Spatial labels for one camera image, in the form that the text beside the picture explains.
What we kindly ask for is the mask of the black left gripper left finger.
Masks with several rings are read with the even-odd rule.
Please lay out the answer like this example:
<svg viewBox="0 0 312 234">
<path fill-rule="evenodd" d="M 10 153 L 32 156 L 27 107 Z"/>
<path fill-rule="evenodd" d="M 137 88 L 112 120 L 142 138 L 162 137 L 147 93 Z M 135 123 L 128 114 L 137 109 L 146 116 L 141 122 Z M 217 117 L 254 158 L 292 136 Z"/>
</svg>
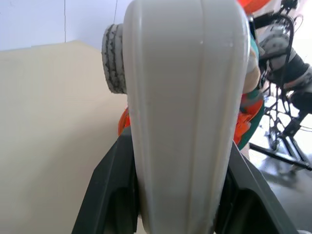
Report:
<svg viewBox="0 0 312 234">
<path fill-rule="evenodd" d="M 72 233 L 133 234 L 138 213 L 132 137 L 123 133 L 94 169 Z"/>
</svg>

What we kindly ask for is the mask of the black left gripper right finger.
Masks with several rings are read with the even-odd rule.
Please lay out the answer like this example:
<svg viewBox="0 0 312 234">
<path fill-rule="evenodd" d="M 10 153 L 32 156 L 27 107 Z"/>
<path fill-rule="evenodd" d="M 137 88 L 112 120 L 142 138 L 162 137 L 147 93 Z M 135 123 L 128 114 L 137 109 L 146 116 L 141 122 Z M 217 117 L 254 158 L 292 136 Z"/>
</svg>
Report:
<svg viewBox="0 0 312 234">
<path fill-rule="evenodd" d="M 232 145 L 214 222 L 217 234 L 296 234 L 262 173 Z"/>
</svg>

